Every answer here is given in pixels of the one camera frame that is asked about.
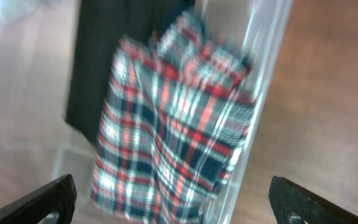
plaid fabric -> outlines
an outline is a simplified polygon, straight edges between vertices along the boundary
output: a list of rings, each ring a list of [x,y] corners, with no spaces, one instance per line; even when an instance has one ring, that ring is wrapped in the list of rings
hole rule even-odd
[[[141,223],[202,223],[244,147],[249,71],[185,12],[152,49],[121,40],[98,136],[92,199]]]

folded cloth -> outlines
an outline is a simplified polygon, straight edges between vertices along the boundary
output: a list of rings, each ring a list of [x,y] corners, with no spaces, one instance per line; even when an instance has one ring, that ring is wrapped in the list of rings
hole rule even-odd
[[[184,12],[148,49],[122,39],[98,136],[91,197],[142,223],[202,223],[238,160],[253,103],[241,58]]]

clear acrylic box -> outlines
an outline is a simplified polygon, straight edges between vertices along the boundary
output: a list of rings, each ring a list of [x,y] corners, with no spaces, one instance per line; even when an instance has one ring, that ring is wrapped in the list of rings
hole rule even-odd
[[[213,36],[233,42],[253,58],[244,91],[257,104],[247,146],[227,187],[205,211],[205,223],[229,223],[292,0],[196,2]],[[94,149],[63,121],[77,17],[76,0],[0,0],[0,163],[26,180],[11,183],[16,193],[0,192],[8,196],[0,203],[7,204],[71,172],[78,189],[77,221],[81,222],[88,217],[81,208],[89,203]],[[100,223],[112,219],[97,217]]]
[[[292,0],[198,0],[196,3],[213,37],[228,40],[243,54],[251,55],[252,71],[243,89],[256,99],[246,146],[229,183],[206,207],[205,223],[230,223],[291,6]]]

wooden floor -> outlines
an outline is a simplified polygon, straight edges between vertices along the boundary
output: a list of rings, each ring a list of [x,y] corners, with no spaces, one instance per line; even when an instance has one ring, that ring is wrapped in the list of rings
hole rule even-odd
[[[274,223],[273,175],[358,215],[358,1],[294,1],[232,223]]]
[[[71,63],[75,16],[66,7],[0,33],[0,207],[50,180],[70,132],[55,119]],[[70,169],[86,185],[80,160]],[[358,215],[358,0],[294,0],[231,223],[275,223],[273,175]],[[73,223],[125,222],[87,204]]]

brown floor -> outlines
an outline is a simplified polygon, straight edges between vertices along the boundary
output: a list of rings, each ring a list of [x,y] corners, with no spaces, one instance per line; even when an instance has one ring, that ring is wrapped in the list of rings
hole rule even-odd
[[[50,179],[69,136],[55,118],[70,70],[72,8],[45,7],[1,31],[0,207]],[[294,0],[231,223],[275,223],[273,175],[358,215],[358,0]],[[88,204],[73,223],[115,220]]]
[[[274,223],[273,175],[358,215],[358,1],[294,1],[232,223]]]

